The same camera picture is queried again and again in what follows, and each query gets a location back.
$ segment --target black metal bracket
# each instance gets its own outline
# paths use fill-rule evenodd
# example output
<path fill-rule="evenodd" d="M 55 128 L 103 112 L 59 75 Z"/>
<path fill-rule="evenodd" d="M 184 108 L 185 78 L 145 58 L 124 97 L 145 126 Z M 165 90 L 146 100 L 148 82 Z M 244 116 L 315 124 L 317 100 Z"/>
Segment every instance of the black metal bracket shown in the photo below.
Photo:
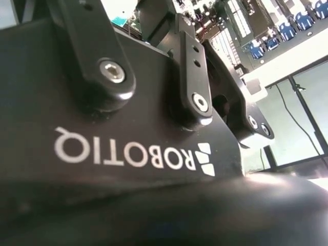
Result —
<path fill-rule="evenodd" d="M 160 34 L 161 40 L 156 41 L 157 48 L 168 53 L 174 61 L 172 74 L 175 82 L 170 90 L 171 113 L 186 129 L 196 131 L 212 122 L 204 48 L 195 39 L 191 22 L 182 14 L 167 14 L 158 25 L 152 37 Z"/>
<path fill-rule="evenodd" d="M 253 102 L 246 85 L 239 78 L 228 58 L 216 51 L 209 40 L 204 43 L 212 96 L 222 96 L 223 105 L 214 105 L 221 117 L 227 117 L 227 125 L 246 148 L 261 148 L 269 145 L 274 133 L 269 123 Z"/>
<path fill-rule="evenodd" d="M 72 91 L 99 111 L 123 107 L 135 75 L 100 0 L 48 0 Z"/>

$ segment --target bolt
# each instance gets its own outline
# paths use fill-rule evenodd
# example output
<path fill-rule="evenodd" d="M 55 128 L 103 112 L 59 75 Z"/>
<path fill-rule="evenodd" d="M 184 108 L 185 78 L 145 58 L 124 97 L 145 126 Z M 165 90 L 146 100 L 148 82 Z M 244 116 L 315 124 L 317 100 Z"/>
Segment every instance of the bolt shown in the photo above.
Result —
<path fill-rule="evenodd" d="M 197 93 L 193 94 L 193 102 L 201 112 L 206 112 L 209 109 L 205 98 Z"/>
<path fill-rule="evenodd" d="M 267 136 L 270 136 L 270 135 L 271 135 L 271 133 L 270 133 L 268 127 L 267 127 L 265 124 L 262 124 L 262 129 L 263 129 L 264 133 L 265 133 Z"/>
<path fill-rule="evenodd" d="M 113 83 L 122 83 L 125 79 L 125 72 L 123 68 L 110 60 L 104 60 L 100 63 L 100 71 L 107 79 Z"/>
<path fill-rule="evenodd" d="M 256 120 L 251 116 L 248 116 L 248 119 L 250 120 L 250 123 L 251 123 L 252 127 L 254 129 L 258 129 L 258 124 L 257 124 Z"/>

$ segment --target robotiq logo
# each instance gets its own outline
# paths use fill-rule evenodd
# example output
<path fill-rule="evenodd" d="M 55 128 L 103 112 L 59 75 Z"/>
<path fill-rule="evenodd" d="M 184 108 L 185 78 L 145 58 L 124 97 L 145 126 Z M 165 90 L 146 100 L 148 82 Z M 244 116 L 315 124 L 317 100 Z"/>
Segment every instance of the robotiq logo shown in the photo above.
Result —
<path fill-rule="evenodd" d="M 93 156 L 93 163 L 95 165 L 110 165 L 110 166 L 124 166 L 125 162 L 135 168 L 144 167 L 149 161 L 150 164 L 157 169 L 163 169 L 166 164 L 167 167 L 173 170 L 179 170 L 185 165 L 189 170 L 196 171 L 193 151 L 191 150 L 177 150 L 174 147 L 161 148 L 158 145 L 150 145 L 148 148 L 144 147 L 138 142 L 129 142 L 124 146 L 124 159 L 117 158 L 116 140 L 109 139 L 110 159 L 102 159 L 100 153 L 100 138 L 93 137 L 93 143 L 90 145 L 88 140 L 81 134 L 69 132 L 62 127 L 57 127 L 56 132 L 61 133 L 55 142 L 54 149 L 59 159 L 67 163 L 80 163 L 86 160 L 90 155 Z M 71 156 L 64 150 L 66 140 L 75 139 L 82 145 L 82 151 L 77 156 Z M 141 160 L 134 160 L 130 155 L 130 150 L 137 148 L 142 153 Z M 199 151 L 194 154 L 198 160 L 202 171 L 210 176 L 215 176 L 213 164 L 210 163 L 209 156 L 211 154 L 210 144 L 207 142 L 198 144 Z M 175 161 L 172 161 L 172 155 L 175 155 Z"/>

